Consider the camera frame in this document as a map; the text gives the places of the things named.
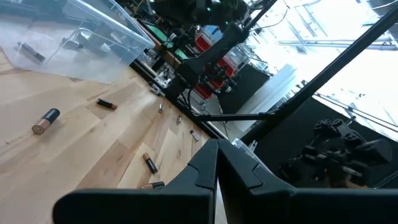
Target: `light wood surface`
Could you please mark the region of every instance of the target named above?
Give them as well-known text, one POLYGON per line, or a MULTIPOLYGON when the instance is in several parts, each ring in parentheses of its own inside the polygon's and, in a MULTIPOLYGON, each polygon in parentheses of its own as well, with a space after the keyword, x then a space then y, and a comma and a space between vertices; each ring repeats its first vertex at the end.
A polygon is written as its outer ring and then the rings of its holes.
POLYGON ((0 123, 0 223, 7 224, 51 223, 56 200, 74 189, 168 183, 208 140, 131 68, 105 85, 14 68, 2 51, 0 123), (119 108, 106 110, 97 98, 119 108), (32 125, 50 108, 60 117, 44 134, 34 134, 32 125), (156 175, 142 159, 145 152, 156 175))

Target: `wire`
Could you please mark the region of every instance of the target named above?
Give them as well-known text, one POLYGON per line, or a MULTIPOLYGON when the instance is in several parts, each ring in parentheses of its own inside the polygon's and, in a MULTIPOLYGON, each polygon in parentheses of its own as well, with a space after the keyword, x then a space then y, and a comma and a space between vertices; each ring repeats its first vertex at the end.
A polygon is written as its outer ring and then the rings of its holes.
POLYGON ((382 5, 382 6, 374 7, 374 8, 372 8, 372 9, 381 9, 382 7, 390 6, 390 5, 394 4, 395 2, 398 2, 398 0, 395 0, 395 1, 393 1, 393 2, 387 3, 387 4, 382 5))
POLYGON ((226 138, 227 138, 227 140, 229 140, 229 135, 228 135, 228 131, 227 131, 227 128, 226 128, 226 122, 225 121, 223 121, 223 126, 224 126, 224 130, 225 130, 226 138))
POLYGON ((187 98, 188 98, 188 106, 189 106, 190 110, 192 110, 192 104, 191 104, 191 92, 192 92, 192 90, 193 90, 193 87, 191 89, 189 89, 188 96, 187 96, 187 98))
POLYGON ((284 14, 284 16, 282 17, 282 19, 279 21, 279 22, 277 22, 277 23, 275 23, 275 24, 273 24, 273 25, 269 25, 269 26, 264 26, 264 27, 260 27, 260 28, 255 28, 255 29, 253 29, 253 30, 250 30, 250 32, 252 32, 252 31, 256 31, 256 30, 261 30, 261 29, 264 29, 264 28, 269 28, 269 27, 273 27, 273 26, 276 26, 276 25, 278 25, 278 24, 280 24, 284 19, 285 19, 285 17, 286 17, 286 14, 287 14, 287 11, 290 9, 290 7, 288 7, 288 5, 286 5, 286 11, 285 11, 285 14, 284 14))

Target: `small metal part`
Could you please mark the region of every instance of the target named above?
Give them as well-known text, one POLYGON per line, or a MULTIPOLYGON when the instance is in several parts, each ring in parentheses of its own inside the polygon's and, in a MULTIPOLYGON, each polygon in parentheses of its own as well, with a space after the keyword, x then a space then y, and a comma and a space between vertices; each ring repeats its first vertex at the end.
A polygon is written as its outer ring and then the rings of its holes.
POLYGON ((196 142, 198 142, 198 141, 199 141, 198 135, 197 135, 193 130, 191 130, 190 133, 192 134, 194 140, 195 140, 196 142))
POLYGON ((33 125, 32 131, 35 134, 43 134, 60 114, 61 112, 58 109, 50 109, 37 124, 33 125))
POLYGON ((21 47, 21 52, 27 56, 30 59, 36 59, 38 62, 43 63, 45 60, 45 57, 41 54, 39 54, 37 51, 35 51, 31 46, 29 46, 27 43, 17 43, 18 47, 21 47))
POLYGON ((154 189, 154 190, 158 190, 158 189, 162 189, 164 188, 164 182, 163 181, 159 181, 159 182, 154 182, 154 183, 149 183, 146 184, 144 186, 141 187, 141 189, 154 189))
POLYGON ((257 141, 256 140, 253 140, 253 142, 252 143, 250 143, 250 145, 249 145, 249 151, 251 151, 251 152, 254 152, 254 150, 256 149, 256 147, 257 147, 257 141))
POLYGON ((68 40, 66 37, 62 38, 62 43, 66 46, 66 47, 70 47, 73 48, 75 50, 79 50, 83 48, 83 44, 75 41, 75 40, 68 40))
POLYGON ((152 84, 150 87, 151 87, 150 91, 155 93, 157 96, 165 96, 165 94, 162 92, 162 90, 160 90, 160 88, 157 85, 152 84))
POLYGON ((350 125, 352 122, 354 122, 356 119, 356 116, 352 116, 350 119, 346 120, 344 123, 348 126, 350 125))
POLYGON ((160 72, 158 75, 156 75, 154 81, 161 88, 167 88, 172 79, 169 77, 168 72, 160 72))
POLYGON ((231 91, 232 91, 232 88, 230 86, 225 90, 226 93, 229 93, 231 91))
POLYGON ((178 116, 178 117, 177 117, 177 124, 180 124, 181 121, 182 121, 182 117, 181 117, 181 116, 178 116))
POLYGON ((156 166, 154 164, 154 161, 152 161, 152 159, 149 157, 148 153, 144 153, 144 155, 142 155, 142 158, 144 158, 145 163, 148 165, 150 171, 153 174, 156 174, 157 173, 157 168, 156 168, 156 166))
POLYGON ((114 104, 112 104, 110 102, 104 101, 104 100, 99 99, 99 98, 97 100, 97 104, 101 105, 101 106, 104 106, 106 108, 112 109, 112 110, 116 110, 118 108, 117 105, 114 105, 114 104))

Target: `transparent container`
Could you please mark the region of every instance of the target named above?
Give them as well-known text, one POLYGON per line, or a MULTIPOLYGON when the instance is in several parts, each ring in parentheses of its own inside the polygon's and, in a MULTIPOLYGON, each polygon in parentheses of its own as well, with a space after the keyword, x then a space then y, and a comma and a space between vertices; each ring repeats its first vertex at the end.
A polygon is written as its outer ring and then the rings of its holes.
POLYGON ((0 0, 0 46, 16 67, 111 83, 154 43, 114 0, 0 0))

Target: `battery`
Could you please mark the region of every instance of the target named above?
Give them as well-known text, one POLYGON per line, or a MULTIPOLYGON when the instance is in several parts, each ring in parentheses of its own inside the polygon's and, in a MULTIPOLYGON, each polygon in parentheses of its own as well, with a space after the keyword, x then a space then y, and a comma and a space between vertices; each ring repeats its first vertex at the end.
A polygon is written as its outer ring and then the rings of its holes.
POLYGON ((98 104, 98 105, 101 105, 101 106, 104 106, 104 107, 106 107, 106 108, 112 109, 112 110, 116 110, 116 109, 118 108, 117 105, 114 105, 113 103, 104 101, 104 100, 99 99, 99 98, 98 98, 98 100, 97 100, 97 104, 98 104))
POLYGON ((164 182, 159 181, 159 182, 154 182, 154 183, 149 183, 141 187, 141 189, 162 189, 164 188, 164 182))
POLYGON ((35 58, 37 61, 40 63, 44 62, 45 57, 41 54, 39 54, 37 51, 35 51, 31 46, 29 46, 27 43, 21 43, 18 42, 18 47, 21 47, 21 52, 25 54, 25 56, 28 56, 29 58, 35 58))
POLYGON ((195 140, 196 142, 198 142, 198 141, 199 141, 198 135, 197 135, 193 130, 191 130, 190 133, 192 134, 192 137, 194 138, 194 140, 195 140))
POLYGON ((154 164, 154 161, 152 161, 152 159, 149 157, 148 153, 144 153, 144 155, 142 155, 142 158, 144 158, 144 160, 145 160, 146 164, 148 165, 150 171, 153 174, 156 174, 157 173, 157 168, 156 168, 156 166, 154 164))
POLYGON ((33 125, 32 131, 35 134, 43 134, 51 124, 60 116, 61 112, 58 109, 50 109, 37 124, 33 125))

